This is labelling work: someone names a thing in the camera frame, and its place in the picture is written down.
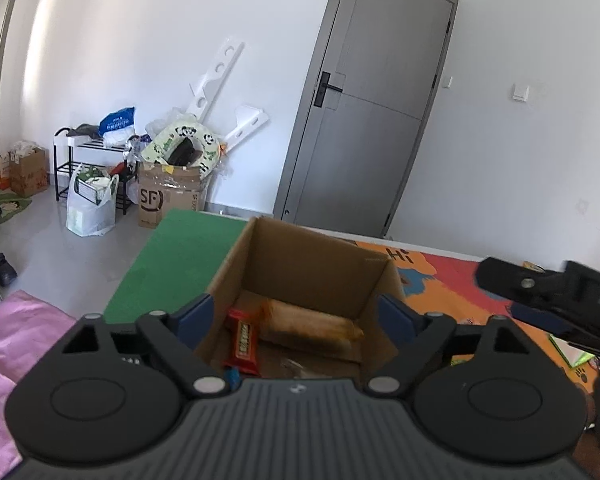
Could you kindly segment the right hand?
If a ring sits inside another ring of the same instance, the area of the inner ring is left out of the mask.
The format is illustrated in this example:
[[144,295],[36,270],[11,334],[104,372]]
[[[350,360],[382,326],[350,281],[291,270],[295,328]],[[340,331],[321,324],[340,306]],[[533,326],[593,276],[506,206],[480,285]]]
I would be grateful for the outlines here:
[[588,422],[594,422],[596,428],[582,434],[572,453],[572,458],[592,479],[600,479],[600,439],[598,438],[600,436],[600,410],[597,406],[600,395],[587,393],[585,400],[588,407]]

